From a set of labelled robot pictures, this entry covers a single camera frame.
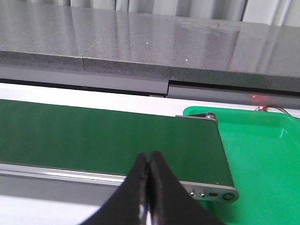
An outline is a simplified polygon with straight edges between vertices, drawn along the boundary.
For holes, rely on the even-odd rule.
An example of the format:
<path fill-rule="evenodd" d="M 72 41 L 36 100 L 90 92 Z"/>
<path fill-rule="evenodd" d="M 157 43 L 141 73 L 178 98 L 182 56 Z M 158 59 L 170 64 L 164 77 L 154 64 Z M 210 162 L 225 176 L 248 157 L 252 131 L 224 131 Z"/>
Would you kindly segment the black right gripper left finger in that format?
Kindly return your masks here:
<path fill-rule="evenodd" d="M 139 153 L 123 183 L 83 225 L 145 225 L 148 200 L 147 155 Z"/>

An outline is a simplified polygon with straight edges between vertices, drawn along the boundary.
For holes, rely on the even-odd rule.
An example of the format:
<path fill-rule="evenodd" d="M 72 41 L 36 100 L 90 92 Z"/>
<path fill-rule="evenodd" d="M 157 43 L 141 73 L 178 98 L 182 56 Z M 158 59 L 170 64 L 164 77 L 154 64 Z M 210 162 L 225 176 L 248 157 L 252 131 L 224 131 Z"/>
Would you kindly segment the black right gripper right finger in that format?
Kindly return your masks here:
<path fill-rule="evenodd" d="M 193 199 L 159 151 L 150 153 L 147 196 L 153 225 L 223 225 Z"/>

